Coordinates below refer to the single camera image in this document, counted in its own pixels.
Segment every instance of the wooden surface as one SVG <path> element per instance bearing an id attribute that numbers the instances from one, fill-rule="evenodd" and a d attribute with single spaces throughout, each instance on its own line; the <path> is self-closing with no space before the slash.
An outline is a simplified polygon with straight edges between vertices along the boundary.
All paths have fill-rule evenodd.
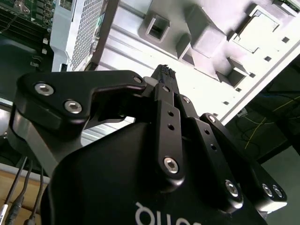
<path id="1" fill-rule="evenodd" d="M 14 174 L 10 174 L 4 171 L 0 171 L 0 200 L 1 200 L 1 207 L 8 195 L 9 189 L 14 181 L 15 175 Z M 21 192 L 22 188 L 23 188 L 23 184 L 24 184 L 24 177 L 21 177 L 19 179 L 19 182 L 15 188 L 15 191 L 12 195 L 12 198 L 10 200 L 10 203 L 12 203 L 16 197 L 19 195 L 19 193 Z M 27 186 L 27 190 L 24 196 L 24 202 L 22 205 L 22 209 L 19 213 L 18 218 L 16 219 L 15 225 L 23 225 L 24 220 L 28 219 L 30 214 L 31 214 L 31 210 L 34 206 L 37 194 L 38 194 L 38 189 L 39 189 L 39 182 L 34 181 L 34 180 L 29 180 L 28 182 L 28 186 Z M 36 216 L 36 222 L 37 225 L 40 225 L 40 216 L 37 215 Z"/>

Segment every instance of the perforated metal mesh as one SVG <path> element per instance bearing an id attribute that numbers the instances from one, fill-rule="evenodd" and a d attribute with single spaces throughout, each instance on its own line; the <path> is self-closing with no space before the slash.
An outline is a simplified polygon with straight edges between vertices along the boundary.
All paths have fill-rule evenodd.
<path id="1" fill-rule="evenodd" d="M 73 71 L 90 54 L 90 46 L 94 38 L 97 19 L 103 0 L 85 0 L 79 24 L 74 53 L 71 61 Z"/>

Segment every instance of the green circuit board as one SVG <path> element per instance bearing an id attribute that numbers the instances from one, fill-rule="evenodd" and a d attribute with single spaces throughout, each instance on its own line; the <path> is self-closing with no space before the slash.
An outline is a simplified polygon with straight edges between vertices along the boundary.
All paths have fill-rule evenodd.
<path id="1" fill-rule="evenodd" d="M 24 3 L 29 13 L 21 13 L 14 6 L 16 1 Z M 18 14 L 23 19 L 41 26 L 51 32 L 52 20 L 56 0 L 0 0 L 0 8 L 13 14 Z"/>

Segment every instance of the cable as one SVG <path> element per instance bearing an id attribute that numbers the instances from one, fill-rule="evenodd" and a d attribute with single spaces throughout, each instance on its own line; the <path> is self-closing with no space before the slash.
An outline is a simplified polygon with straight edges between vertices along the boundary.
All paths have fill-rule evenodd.
<path id="1" fill-rule="evenodd" d="M 273 112 L 275 112 L 275 111 L 277 111 L 278 109 L 281 109 L 282 107 L 284 107 L 284 106 L 290 104 L 291 102 L 295 101 L 295 100 L 298 99 L 298 98 L 300 98 L 300 96 L 298 96 L 298 97 L 294 98 L 293 100 L 288 101 L 287 103 L 285 103 L 285 104 L 283 104 L 283 105 L 277 107 L 276 109 L 273 110 Z M 249 138 L 249 140 L 248 140 L 248 142 L 247 142 L 247 144 L 246 144 L 246 146 L 245 146 L 245 149 L 248 147 L 248 145 L 249 145 L 249 143 L 250 143 L 252 137 L 253 137 L 254 134 L 256 133 L 257 129 L 258 129 L 265 121 L 266 121 L 266 117 L 261 121 L 260 124 L 258 124 L 258 126 L 257 126 L 257 127 L 255 128 L 255 130 L 253 131 L 252 135 L 250 136 L 250 138 Z"/>
<path id="2" fill-rule="evenodd" d="M 32 213 L 31 213 L 29 219 L 34 219 L 35 216 L 36 216 L 36 212 L 37 212 L 37 209 L 38 209 L 38 203 L 41 199 L 42 192 L 43 192 L 43 186 L 44 186 L 44 170 L 43 170 L 43 168 L 41 168 L 41 179 L 40 179 L 39 190 L 38 190 L 38 193 L 37 193 L 37 199 L 36 199 L 36 202 L 34 203 Z"/>
<path id="3" fill-rule="evenodd" d="M 247 116 L 243 116 L 243 118 L 247 119 L 248 121 L 254 123 L 254 124 L 260 124 L 258 122 L 255 122 L 253 120 L 251 120 L 250 118 L 248 118 Z M 270 123 L 264 123 L 264 125 L 268 125 L 268 124 L 274 124 L 275 122 L 270 122 Z"/>
<path id="4" fill-rule="evenodd" d="M 1 211 L 0 211 L 0 225 L 2 224 L 2 221 L 3 221 L 4 217 L 5 217 L 6 211 L 8 210 L 8 203 L 9 203 L 9 201 L 11 199 L 11 196 L 13 195 L 15 187 L 16 187 L 18 181 L 19 181 L 21 172 L 22 172 L 22 170 L 23 170 L 23 168 L 24 168 L 24 166 L 26 164 L 26 161 L 27 161 L 27 157 L 24 158 L 23 164 L 19 168 L 19 170 L 18 170 L 18 172 L 17 172 L 17 174 L 15 176 L 14 182 L 13 182 L 12 186 L 10 187 L 10 190 L 8 192 L 6 200 L 4 201 L 4 205 L 1 208 Z"/>
<path id="5" fill-rule="evenodd" d="M 17 198 L 14 200 L 12 206 L 10 207 L 10 209 L 8 211 L 8 215 L 5 220 L 5 225 L 13 225 L 15 222 L 15 219 L 17 218 L 17 216 L 20 212 L 20 209 L 22 208 L 22 204 L 24 201 L 24 194 L 25 194 L 27 186 L 28 186 L 29 176 L 30 176 L 32 167 L 33 167 L 33 162 L 32 162 L 32 160 L 30 160 L 30 166 L 29 166 L 29 169 L 27 171 L 27 174 L 26 174 L 26 177 L 24 180 L 23 189 L 20 192 L 20 194 L 17 196 Z"/>
<path id="6" fill-rule="evenodd" d="M 269 94 L 269 93 L 264 93 L 263 96 L 265 96 L 265 95 L 269 95 L 269 96 L 281 96 L 281 97 L 284 97 L 284 98 L 289 98 L 290 100 L 295 101 L 295 102 L 297 102 L 297 103 L 300 104 L 300 101 L 298 101 L 296 98 L 292 98 L 292 97 L 289 97 L 289 96 L 287 96 L 287 95 L 273 94 L 273 93 L 271 93 L 271 94 Z"/>
<path id="7" fill-rule="evenodd" d="M 21 13 L 18 13 L 17 15 L 15 15 L 15 17 L 7 24 L 7 26 L 0 31 L 0 34 L 2 34 L 3 32 L 7 31 L 10 27 L 10 25 L 18 18 L 18 16 L 20 15 Z"/>
<path id="8" fill-rule="evenodd" d="M 260 124 L 259 122 L 255 122 L 253 120 L 251 120 L 250 118 L 248 118 L 247 116 L 243 116 L 243 118 L 247 119 L 248 121 L 254 123 L 254 124 Z M 291 118 L 288 118 L 289 120 L 294 120 L 294 119 L 298 119 L 300 118 L 300 116 L 297 116 L 297 117 L 291 117 Z M 264 125 L 267 125 L 267 124 L 274 124 L 275 122 L 269 122 L 269 123 L 264 123 Z"/>

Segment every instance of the connector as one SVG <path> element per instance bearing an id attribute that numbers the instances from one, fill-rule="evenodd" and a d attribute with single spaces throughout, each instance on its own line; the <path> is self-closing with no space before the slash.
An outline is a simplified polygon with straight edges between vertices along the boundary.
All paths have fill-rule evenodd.
<path id="1" fill-rule="evenodd" d="M 26 220 L 24 221 L 24 225 L 36 225 L 35 218 L 32 218 L 32 219 L 26 219 Z"/>
<path id="2" fill-rule="evenodd" d="M 24 196 L 23 195 L 22 196 L 18 196 L 14 200 L 11 208 L 8 211 L 8 215 L 7 215 L 7 218 L 5 220 L 5 225 L 13 225 L 14 224 L 15 219 L 18 216 L 18 214 L 20 212 L 20 209 L 22 207 L 23 200 L 24 200 Z"/>

